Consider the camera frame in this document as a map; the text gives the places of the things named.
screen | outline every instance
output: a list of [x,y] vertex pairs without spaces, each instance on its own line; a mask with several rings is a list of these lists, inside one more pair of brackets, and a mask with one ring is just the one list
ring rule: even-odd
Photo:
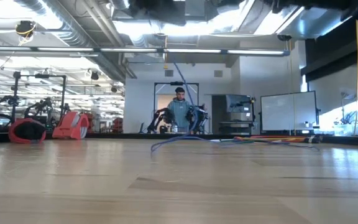
[[226,95],[226,112],[251,113],[251,97],[245,95]]

blue cable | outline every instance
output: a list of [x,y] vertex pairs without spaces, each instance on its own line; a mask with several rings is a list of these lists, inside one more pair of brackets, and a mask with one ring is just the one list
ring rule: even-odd
[[[189,88],[188,88],[188,84],[187,84],[187,82],[186,82],[186,80],[185,80],[185,77],[184,77],[183,74],[181,73],[181,71],[180,71],[178,65],[177,65],[175,62],[174,62],[173,64],[174,64],[175,67],[177,68],[178,73],[179,73],[181,79],[183,80],[183,83],[185,84],[186,90],[187,90],[187,92],[188,92],[188,94],[189,94],[189,98],[190,98],[191,105],[192,105],[194,108],[196,108],[196,107],[194,106],[193,99],[192,99],[192,97],[191,97],[191,95],[190,95],[190,91],[189,91]],[[195,126],[196,126],[196,124],[197,124],[197,121],[198,121],[197,110],[193,110],[193,115],[194,115],[194,118],[195,118],[194,123],[193,123],[192,127],[190,128],[190,130],[189,130],[186,134],[184,134],[184,135],[182,135],[182,136],[173,137],[173,138],[170,138],[170,139],[168,139],[168,140],[166,140],[166,141],[162,141],[162,142],[158,142],[158,143],[156,143],[156,144],[153,144],[152,147],[151,147],[151,149],[150,149],[150,150],[151,150],[151,153],[155,152],[159,147],[163,146],[164,144],[169,144],[169,143],[171,143],[171,142],[175,142],[175,141],[177,141],[177,140],[184,140],[184,139],[194,139],[194,140],[206,141],[206,142],[209,142],[209,143],[218,144],[218,145],[220,145],[220,146],[234,146],[234,145],[237,145],[237,144],[242,144],[242,143],[244,143],[243,141],[236,141],[235,139],[233,139],[233,141],[231,141],[230,144],[228,144],[228,143],[223,143],[223,142],[212,142],[212,141],[207,140],[207,139],[203,139],[203,138],[199,138],[199,137],[195,137],[195,136],[189,136],[190,133],[191,133],[191,131],[194,130],[194,128],[195,128]]]

wooden table surface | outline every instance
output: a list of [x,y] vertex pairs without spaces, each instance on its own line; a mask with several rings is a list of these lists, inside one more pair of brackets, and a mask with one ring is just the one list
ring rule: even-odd
[[358,147],[0,144],[0,223],[358,224]]

person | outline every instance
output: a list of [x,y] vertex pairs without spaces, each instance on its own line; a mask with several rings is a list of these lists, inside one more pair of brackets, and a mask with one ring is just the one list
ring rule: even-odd
[[178,87],[175,92],[177,97],[168,104],[167,108],[175,115],[175,125],[178,126],[178,132],[187,132],[190,122],[186,119],[186,115],[190,103],[185,100],[185,90],[182,87]]

ceiling vent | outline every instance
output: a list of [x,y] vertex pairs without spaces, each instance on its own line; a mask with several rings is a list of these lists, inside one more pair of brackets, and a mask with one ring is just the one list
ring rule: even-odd
[[222,70],[215,70],[214,77],[215,78],[222,78],[223,77],[223,71]]
[[165,77],[173,77],[173,70],[166,70]]

